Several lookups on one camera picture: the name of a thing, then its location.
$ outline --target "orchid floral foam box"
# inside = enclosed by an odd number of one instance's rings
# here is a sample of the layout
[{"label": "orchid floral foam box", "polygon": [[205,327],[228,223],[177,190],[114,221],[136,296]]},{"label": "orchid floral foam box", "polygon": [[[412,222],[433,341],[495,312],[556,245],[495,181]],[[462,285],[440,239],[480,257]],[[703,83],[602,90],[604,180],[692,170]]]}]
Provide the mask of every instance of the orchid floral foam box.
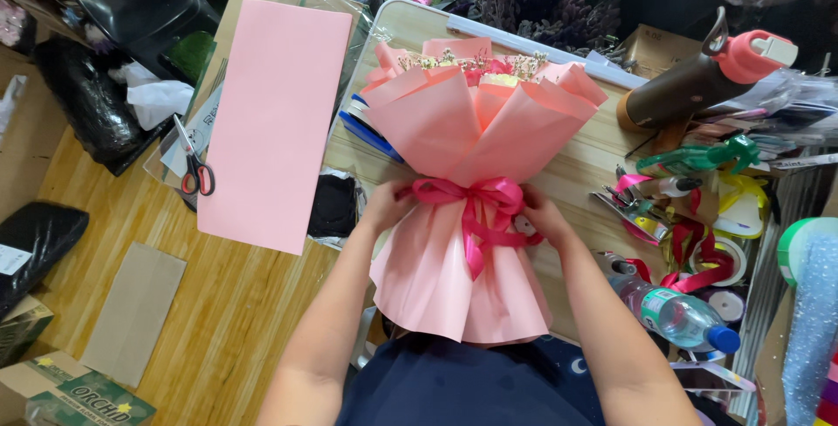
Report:
[{"label": "orchid floral foam box", "polygon": [[0,370],[0,425],[148,426],[156,411],[60,350]]}]

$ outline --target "water bottle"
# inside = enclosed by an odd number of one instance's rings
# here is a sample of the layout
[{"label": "water bottle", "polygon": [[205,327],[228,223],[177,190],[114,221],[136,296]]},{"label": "water bottle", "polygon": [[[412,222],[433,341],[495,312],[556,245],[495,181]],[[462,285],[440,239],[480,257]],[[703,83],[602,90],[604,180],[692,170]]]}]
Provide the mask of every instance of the water bottle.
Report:
[{"label": "water bottle", "polygon": [[693,352],[732,354],[739,349],[739,335],[703,300],[630,275],[608,282],[640,323],[672,344]]}]

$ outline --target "person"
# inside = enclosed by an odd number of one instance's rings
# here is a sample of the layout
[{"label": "person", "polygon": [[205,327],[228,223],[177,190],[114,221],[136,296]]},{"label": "person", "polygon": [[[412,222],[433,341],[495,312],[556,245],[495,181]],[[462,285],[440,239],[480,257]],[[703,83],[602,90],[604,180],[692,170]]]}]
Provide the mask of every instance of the person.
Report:
[{"label": "person", "polygon": [[[380,346],[343,383],[361,320],[373,246],[416,203],[409,183],[372,194],[320,292],[279,360],[257,426],[590,424],[528,359],[526,344],[482,349],[422,333]],[[581,349],[608,426],[698,426],[665,357],[611,289],[556,205],[521,185],[522,214],[558,250]],[[503,350],[503,347],[524,350]]]}]

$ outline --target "thermos bottle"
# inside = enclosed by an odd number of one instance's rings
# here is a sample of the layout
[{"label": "thermos bottle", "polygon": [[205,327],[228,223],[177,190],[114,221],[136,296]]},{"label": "thermos bottle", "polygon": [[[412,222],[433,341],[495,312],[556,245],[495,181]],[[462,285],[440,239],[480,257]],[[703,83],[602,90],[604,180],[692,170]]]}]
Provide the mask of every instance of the thermos bottle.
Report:
[{"label": "thermos bottle", "polygon": [[748,92],[781,66],[791,66],[797,47],[762,30],[728,38],[724,7],[701,52],[681,61],[617,104],[619,125],[628,131],[658,130]]}]

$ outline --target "hot pink satin ribbon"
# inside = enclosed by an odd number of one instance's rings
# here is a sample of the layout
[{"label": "hot pink satin ribbon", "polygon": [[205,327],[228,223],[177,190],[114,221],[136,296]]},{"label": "hot pink satin ribbon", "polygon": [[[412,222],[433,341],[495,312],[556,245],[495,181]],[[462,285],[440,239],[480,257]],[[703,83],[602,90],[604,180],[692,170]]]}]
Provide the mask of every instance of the hot pink satin ribbon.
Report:
[{"label": "hot pink satin ribbon", "polygon": [[[512,179],[497,177],[477,182],[465,188],[447,179],[418,179],[413,183],[413,193],[428,204],[449,204],[466,199],[463,210],[463,243],[466,261],[472,280],[484,269],[484,252],[492,246],[524,247],[539,244],[544,238],[536,233],[527,237],[524,233],[508,233],[512,217],[524,208],[524,193]],[[491,228],[477,220],[476,201],[495,207],[495,222]],[[480,244],[472,238],[483,240]]]}]

